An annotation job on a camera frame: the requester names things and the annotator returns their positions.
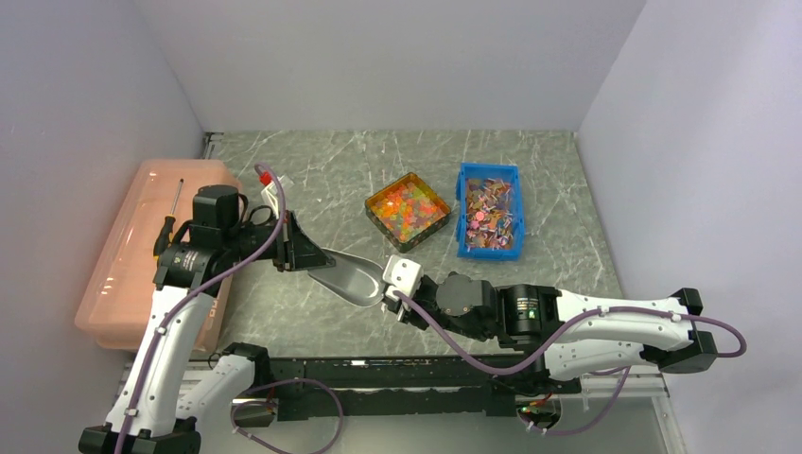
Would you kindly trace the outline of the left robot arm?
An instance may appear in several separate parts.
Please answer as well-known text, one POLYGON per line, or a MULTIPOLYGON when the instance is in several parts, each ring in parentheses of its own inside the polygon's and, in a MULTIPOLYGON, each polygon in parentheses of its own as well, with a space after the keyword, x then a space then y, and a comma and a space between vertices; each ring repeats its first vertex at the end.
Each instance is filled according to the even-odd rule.
POLYGON ((201 187, 192 217, 157 258, 145 335, 131 373, 101 426, 86 428, 81 453, 198 453, 201 422, 240 393, 264 394, 273 378, 264 347, 234 343, 212 373, 180 396, 195 339, 223 280, 255 260, 279 271, 330 268, 336 261, 309 239, 284 206, 261 223, 231 185, 201 187))

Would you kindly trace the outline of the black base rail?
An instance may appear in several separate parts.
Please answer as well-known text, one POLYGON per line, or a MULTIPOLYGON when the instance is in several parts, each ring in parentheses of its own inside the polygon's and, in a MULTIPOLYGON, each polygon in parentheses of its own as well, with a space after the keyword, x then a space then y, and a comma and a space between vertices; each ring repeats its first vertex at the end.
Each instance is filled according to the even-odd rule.
POLYGON ((618 374, 554 380, 536 365, 516 375, 488 375, 458 357, 272 358, 256 374, 257 385, 279 382, 275 391, 244 390, 232 403, 250 403, 238 423, 266 425, 272 419, 479 413, 514 416, 533 407, 548 425, 564 404, 590 410, 611 397, 618 374))

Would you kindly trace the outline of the pink plastic storage box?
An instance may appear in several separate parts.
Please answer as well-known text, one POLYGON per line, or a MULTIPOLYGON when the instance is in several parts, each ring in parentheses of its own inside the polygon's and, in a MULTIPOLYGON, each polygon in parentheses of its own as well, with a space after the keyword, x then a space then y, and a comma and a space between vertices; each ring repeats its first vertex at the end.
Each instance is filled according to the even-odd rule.
POLYGON ((134 352, 150 317, 157 261, 153 245, 180 190, 180 226, 191 218, 192 199, 211 184, 240 189, 220 160, 147 160, 140 165, 84 292, 76 327, 106 349, 134 352))

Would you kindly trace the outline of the blue bin of lollipops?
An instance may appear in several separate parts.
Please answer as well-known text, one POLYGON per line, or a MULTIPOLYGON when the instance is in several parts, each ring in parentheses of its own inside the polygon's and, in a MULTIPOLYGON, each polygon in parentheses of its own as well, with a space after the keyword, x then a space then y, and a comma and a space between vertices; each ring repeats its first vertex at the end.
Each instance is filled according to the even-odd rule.
POLYGON ((515 261, 524 238, 525 210, 517 166, 461 163, 456 181, 460 258, 515 261))

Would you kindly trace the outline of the yellow black screwdriver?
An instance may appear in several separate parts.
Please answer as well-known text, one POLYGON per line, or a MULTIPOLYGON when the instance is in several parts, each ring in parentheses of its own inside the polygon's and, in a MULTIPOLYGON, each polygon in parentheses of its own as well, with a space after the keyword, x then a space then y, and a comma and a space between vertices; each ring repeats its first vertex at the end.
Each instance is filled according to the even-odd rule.
POLYGON ((176 222, 175 212, 178 202, 180 200, 183 184, 184 184, 184 179, 179 179, 169 212, 165 216, 161 230, 154 241, 154 245, 152 248, 152 255, 155 259, 157 259, 167 249, 167 247, 170 244, 171 236, 176 222))

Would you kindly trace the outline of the candy tin with gummies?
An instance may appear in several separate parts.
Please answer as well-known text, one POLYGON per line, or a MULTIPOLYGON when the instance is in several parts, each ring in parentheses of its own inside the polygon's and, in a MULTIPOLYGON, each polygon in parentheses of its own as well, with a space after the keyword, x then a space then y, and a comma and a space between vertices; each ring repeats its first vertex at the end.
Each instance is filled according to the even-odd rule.
POLYGON ((400 253, 407 253, 450 221, 447 203, 409 172, 364 202, 371 223, 400 253))

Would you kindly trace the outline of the metal scoop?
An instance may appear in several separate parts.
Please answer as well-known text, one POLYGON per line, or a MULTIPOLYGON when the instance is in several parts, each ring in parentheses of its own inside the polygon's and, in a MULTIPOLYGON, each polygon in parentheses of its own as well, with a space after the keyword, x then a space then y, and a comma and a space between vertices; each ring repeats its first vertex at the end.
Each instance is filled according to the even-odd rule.
POLYGON ((311 279, 356 307, 373 307, 383 301, 386 283, 379 264, 349 253, 324 251, 334 265, 308 271, 311 279))

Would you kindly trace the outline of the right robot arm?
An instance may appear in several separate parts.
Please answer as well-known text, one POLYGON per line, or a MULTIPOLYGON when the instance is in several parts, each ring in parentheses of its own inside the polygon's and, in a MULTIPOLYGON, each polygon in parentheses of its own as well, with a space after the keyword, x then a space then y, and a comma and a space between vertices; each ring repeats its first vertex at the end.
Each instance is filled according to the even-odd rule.
POLYGON ((521 373, 534 393, 556 381, 636 365, 696 374, 720 356, 712 334, 697 326, 702 304, 692 288, 665 299, 633 301, 528 284, 495 287, 452 273, 441 284, 426 276, 392 277, 386 299, 400 322, 433 328, 486 374, 521 373), (455 335, 495 340, 525 357, 512 366, 492 366, 463 351, 455 335))

